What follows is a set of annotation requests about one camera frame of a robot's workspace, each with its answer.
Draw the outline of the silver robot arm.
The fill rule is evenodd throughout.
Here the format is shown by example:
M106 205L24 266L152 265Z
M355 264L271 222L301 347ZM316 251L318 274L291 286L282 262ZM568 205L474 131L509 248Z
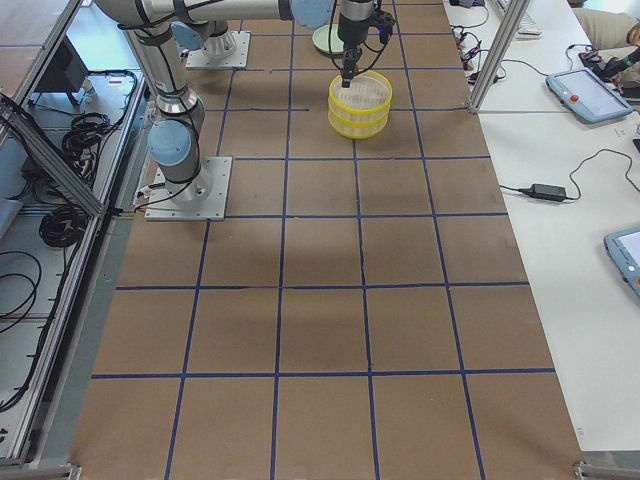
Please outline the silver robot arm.
M190 51L201 50L212 59L223 59L235 50L235 39L228 32L228 22L236 19L266 19L264 1L180 1L174 7L177 21L172 25L176 40ZM396 20L382 9L380 1L278 1L276 13L282 20L316 29L325 24L342 42L340 72L342 86L349 88L354 79L363 74L358 63L369 31L379 36L380 56L385 50Z
M329 20L328 1L99 1L98 7L133 36L135 56L155 87L158 119L149 149L164 179L168 197L198 197L211 184L202 173L199 134L204 105L189 86L178 54L173 24L208 41L229 38L230 20L294 21L317 28Z

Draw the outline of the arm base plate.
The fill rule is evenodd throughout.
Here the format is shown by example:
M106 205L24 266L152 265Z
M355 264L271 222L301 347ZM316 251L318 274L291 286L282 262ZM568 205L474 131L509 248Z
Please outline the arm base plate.
M187 186L166 182L160 167L155 183L164 186L153 189L147 200L144 217L148 221L202 221L225 219L233 159L204 157L199 175Z
M200 49L189 51L186 68L199 70L245 68L250 40L249 31L229 30L220 36L210 37Z

